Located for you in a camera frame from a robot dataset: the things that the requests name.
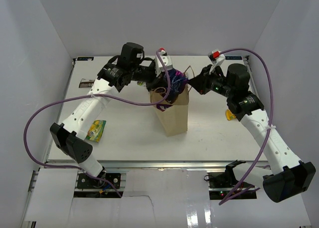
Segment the dark blue purple snack bag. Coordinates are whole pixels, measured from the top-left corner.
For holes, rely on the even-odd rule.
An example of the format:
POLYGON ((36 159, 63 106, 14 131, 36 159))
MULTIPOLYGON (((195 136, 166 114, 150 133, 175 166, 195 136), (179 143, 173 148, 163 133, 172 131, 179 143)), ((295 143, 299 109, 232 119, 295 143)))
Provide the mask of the dark blue purple snack bag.
POLYGON ((178 98, 179 94, 184 91, 188 78, 184 73, 174 68, 169 70, 168 74, 170 78, 170 92, 166 98, 166 102, 172 104, 178 98))

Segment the yellow M&M's packet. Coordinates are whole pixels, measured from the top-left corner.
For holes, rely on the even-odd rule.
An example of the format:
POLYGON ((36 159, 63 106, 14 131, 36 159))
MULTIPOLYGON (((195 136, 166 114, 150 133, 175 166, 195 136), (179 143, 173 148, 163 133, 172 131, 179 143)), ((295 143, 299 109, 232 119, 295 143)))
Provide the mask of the yellow M&M's packet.
POLYGON ((228 121, 231 121, 231 120, 233 120, 233 119, 236 119, 236 115, 233 114, 229 109, 227 109, 227 110, 225 111, 225 116, 226 116, 226 119, 227 119, 228 121))

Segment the beige paper bag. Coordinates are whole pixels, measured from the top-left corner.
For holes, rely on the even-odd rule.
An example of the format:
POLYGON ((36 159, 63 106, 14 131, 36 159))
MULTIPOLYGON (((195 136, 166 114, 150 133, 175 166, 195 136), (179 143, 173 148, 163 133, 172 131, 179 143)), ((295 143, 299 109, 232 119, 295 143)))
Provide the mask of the beige paper bag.
POLYGON ((172 107, 166 109, 164 112, 156 109, 156 105, 154 105, 155 113, 164 129, 165 135, 168 137, 185 133, 188 130, 188 105, 190 90, 191 89, 187 82, 184 91, 179 94, 178 98, 172 104, 166 102, 166 100, 159 102, 166 95, 167 86, 166 88, 159 87, 150 91, 151 103, 156 103, 156 105, 159 103, 172 105, 172 107))

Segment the yellow green snack packet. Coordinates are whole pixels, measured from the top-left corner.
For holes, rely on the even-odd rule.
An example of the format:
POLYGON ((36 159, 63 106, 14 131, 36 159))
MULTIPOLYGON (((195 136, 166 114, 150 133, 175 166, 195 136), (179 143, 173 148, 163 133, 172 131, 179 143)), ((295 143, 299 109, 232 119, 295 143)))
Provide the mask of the yellow green snack packet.
POLYGON ((88 130, 86 140, 99 143, 103 135, 105 125, 105 120, 95 120, 88 130))

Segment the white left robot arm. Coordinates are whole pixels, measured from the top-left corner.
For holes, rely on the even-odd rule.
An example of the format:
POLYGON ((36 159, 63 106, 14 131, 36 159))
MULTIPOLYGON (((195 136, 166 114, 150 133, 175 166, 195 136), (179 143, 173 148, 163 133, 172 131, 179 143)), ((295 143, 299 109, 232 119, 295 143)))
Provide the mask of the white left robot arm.
POLYGON ((60 124, 51 125, 50 133, 56 147, 87 173, 93 187, 104 185, 105 169, 92 154, 92 145, 85 141, 92 123, 110 100, 126 102, 117 94, 131 81, 145 83, 148 88, 161 80, 170 85, 170 69, 171 61, 165 49, 158 49, 152 59, 145 57, 143 46, 127 42, 121 53, 112 57, 98 72, 87 95, 79 97, 81 102, 75 110, 60 124))

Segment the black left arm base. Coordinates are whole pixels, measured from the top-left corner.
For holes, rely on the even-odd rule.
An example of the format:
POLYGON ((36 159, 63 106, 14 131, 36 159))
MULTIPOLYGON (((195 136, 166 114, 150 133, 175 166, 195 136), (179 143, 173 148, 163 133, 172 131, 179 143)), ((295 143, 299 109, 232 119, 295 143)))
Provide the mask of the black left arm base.
MULTIPOLYGON (((106 173, 102 179, 109 181, 116 189, 120 188, 121 174, 120 173, 106 173)), ((90 178, 85 173, 78 174, 76 188, 78 189, 102 189, 104 187, 112 188, 107 182, 90 178)))

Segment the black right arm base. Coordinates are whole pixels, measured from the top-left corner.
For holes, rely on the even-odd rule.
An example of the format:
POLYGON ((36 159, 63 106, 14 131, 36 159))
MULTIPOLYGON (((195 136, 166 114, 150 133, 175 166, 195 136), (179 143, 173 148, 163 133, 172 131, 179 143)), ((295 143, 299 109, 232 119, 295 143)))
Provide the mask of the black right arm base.
MULTIPOLYGON (((235 185, 238 183, 238 181, 235 179, 235 176, 230 173, 231 168, 233 168, 235 165, 240 165, 245 163, 246 161, 236 160, 228 164, 224 172, 207 173, 203 177, 203 179, 209 183, 209 188, 212 189, 212 191, 210 191, 209 194, 216 196, 220 199, 224 198, 232 190, 232 188, 235 187, 235 185)), ((238 193, 241 193, 242 191, 246 189, 247 191, 240 194, 239 197, 256 194, 256 192, 259 190, 259 188, 247 182, 242 182, 240 186, 231 195, 234 196, 238 193)))

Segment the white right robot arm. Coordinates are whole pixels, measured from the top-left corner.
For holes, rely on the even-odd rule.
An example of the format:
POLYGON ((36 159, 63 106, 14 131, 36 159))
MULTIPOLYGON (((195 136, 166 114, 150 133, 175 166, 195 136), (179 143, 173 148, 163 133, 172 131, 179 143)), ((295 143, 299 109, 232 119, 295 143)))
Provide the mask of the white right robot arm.
POLYGON ((262 188, 267 196, 279 203, 305 192, 316 173, 312 162, 303 162, 285 143, 259 98, 249 91, 250 74, 245 65, 234 63, 223 74, 220 66, 211 65, 190 79, 189 84, 201 95, 209 91, 226 97, 228 109, 263 148, 270 169, 250 168, 245 161, 226 166, 225 181, 230 187, 242 182, 262 188))

